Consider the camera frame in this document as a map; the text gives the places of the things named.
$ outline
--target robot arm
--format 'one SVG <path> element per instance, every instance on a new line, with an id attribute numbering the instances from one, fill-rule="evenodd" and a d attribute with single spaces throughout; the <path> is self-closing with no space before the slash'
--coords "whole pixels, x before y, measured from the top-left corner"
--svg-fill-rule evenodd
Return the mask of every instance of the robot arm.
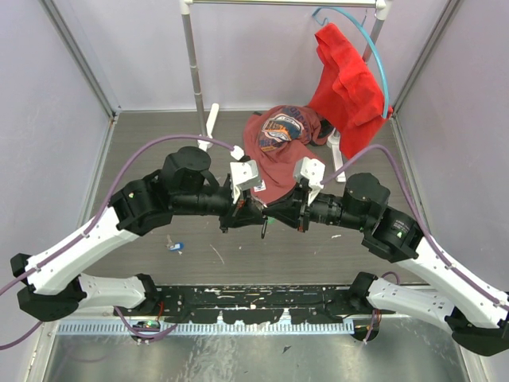
<path id="1" fill-rule="evenodd" d="M 373 175 L 352 175 L 342 197 L 328 195 L 320 193 L 317 180 L 323 168 L 304 160 L 294 172 L 294 190 L 265 206 L 249 191 L 260 182 L 253 161 L 232 163 L 231 176 L 223 186 L 209 172 L 209 166 L 210 157 L 205 152 L 184 147 L 169 155 L 161 170 L 118 191 L 97 226 L 48 265 L 37 269 L 40 261 L 81 230 L 39 255 L 14 256 L 11 267 L 15 276 L 36 268 L 25 280 L 27 287 L 18 293 L 20 307 L 42 321 L 57 320 L 89 306 L 122 306 L 136 315 L 148 314 L 161 301 L 148 275 L 105 279 L 83 271 L 110 251 L 170 224 L 175 215 L 218 216 L 223 232 L 247 225 L 266 227 L 270 216 L 300 232 L 306 232 L 310 222 L 359 230 L 362 245 L 371 253 L 412 271 L 439 292 L 427 294 L 395 286 L 361 272 L 348 292 L 349 304 L 359 312 L 381 309 L 409 314 L 452 332 L 458 343 L 483 355 L 509 347 L 507 294 L 483 283 L 443 252 L 453 264 L 445 267 L 415 220 L 387 205 L 390 191 Z M 493 304 L 454 269 L 489 290 L 500 304 Z"/>
<path id="2" fill-rule="evenodd" d="M 208 154 L 195 147 L 183 147 L 166 158 L 161 170 L 129 182 L 113 195 L 98 224 L 48 265 L 37 267 L 83 235 L 90 221 L 47 251 L 14 256 L 14 276 L 36 269 L 24 280 L 26 287 L 17 295 L 21 309 L 43 322 L 91 306 L 122 306 L 137 314 L 148 314 L 159 302 L 150 276 L 111 279 L 85 275 L 83 271 L 116 248 L 170 224 L 174 215 L 219 216 L 223 232 L 263 224 L 266 218 L 261 205 L 248 192 L 261 181 L 256 163 L 231 163 L 232 175 L 223 186 L 219 186 L 209 166 Z"/>

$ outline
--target white cable tray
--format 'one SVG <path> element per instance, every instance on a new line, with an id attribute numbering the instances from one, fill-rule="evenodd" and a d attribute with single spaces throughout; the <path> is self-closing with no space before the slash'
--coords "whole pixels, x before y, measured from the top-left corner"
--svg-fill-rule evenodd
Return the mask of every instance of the white cable tray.
<path id="1" fill-rule="evenodd" d="M 161 323 L 161 330 L 172 324 Z M 216 324 L 178 324 L 170 336 L 208 336 L 208 335 L 286 335 L 286 334 L 353 334 L 353 320 L 345 319 L 343 323 L 334 324 L 300 324 L 292 325 L 287 320 L 275 324 L 233 325 L 217 322 Z M 130 334 L 121 321 L 112 320 L 64 320 L 57 330 L 58 335 L 126 335 Z"/>

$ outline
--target blue clip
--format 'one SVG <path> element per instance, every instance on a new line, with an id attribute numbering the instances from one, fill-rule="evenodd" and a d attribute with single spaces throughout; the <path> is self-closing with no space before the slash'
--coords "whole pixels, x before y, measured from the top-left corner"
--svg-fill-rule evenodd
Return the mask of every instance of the blue clip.
<path id="1" fill-rule="evenodd" d="M 170 248 L 168 248 L 171 252 L 180 251 L 184 249 L 184 243 L 175 243 Z"/>

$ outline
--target printed graphic on shirt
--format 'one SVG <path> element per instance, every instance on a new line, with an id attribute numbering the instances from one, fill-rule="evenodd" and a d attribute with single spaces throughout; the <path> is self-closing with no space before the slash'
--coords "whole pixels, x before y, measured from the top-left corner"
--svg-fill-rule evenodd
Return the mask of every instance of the printed graphic on shirt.
<path id="1" fill-rule="evenodd" d="M 303 124 L 294 117 L 279 113 L 263 124 L 258 136 L 260 148 L 262 151 L 275 150 L 283 143 L 301 137 L 303 130 Z"/>
<path id="2" fill-rule="evenodd" d="M 259 193 L 260 191 L 265 191 L 267 189 L 267 187 L 265 187 L 265 181 L 262 180 L 262 184 L 261 185 L 257 185 L 255 187 L 253 187 L 253 190 L 256 192 L 256 193 Z"/>

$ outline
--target clothing rack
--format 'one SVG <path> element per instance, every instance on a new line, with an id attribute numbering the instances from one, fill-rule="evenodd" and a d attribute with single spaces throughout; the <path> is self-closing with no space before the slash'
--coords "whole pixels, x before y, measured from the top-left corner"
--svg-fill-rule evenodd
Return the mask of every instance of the clothing rack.
<path id="1" fill-rule="evenodd" d="M 196 111 L 198 113 L 198 123 L 200 125 L 200 134 L 202 136 L 212 137 L 214 126 L 216 125 L 217 114 L 220 106 L 213 103 L 208 118 L 205 119 L 205 109 L 203 94 L 200 86 L 200 75 L 198 73 L 198 64 L 196 60 L 196 50 L 194 38 L 192 36 L 191 24 L 191 5 L 193 4 L 236 4 L 236 5 L 272 5 L 272 6 L 341 6 L 358 8 L 375 8 L 376 20 L 370 33 L 370 37 L 376 43 L 383 23 L 389 14 L 390 6 L 393 0 L 180 0 L 182 22 L 184 24 L 185 44 L 188 50 L 189 67 L 191 70 L 192 88 L 196 102 Z M 363 60 L 368 62 L 371 57 L 371 47 L 369 44 L 363 53 Z M 198 147 L 207 151 L 212 144 L 210 142 L 198 141 Z M 332 150 L 334 159 L 334 168 L 338 170 L 343 165 L 343 159 L 340 152 L 340 133 L 334 131 L 329 135 L 327 146 Z M 337 176 L 336 181 L 346 181 L 344 173 Z"/>

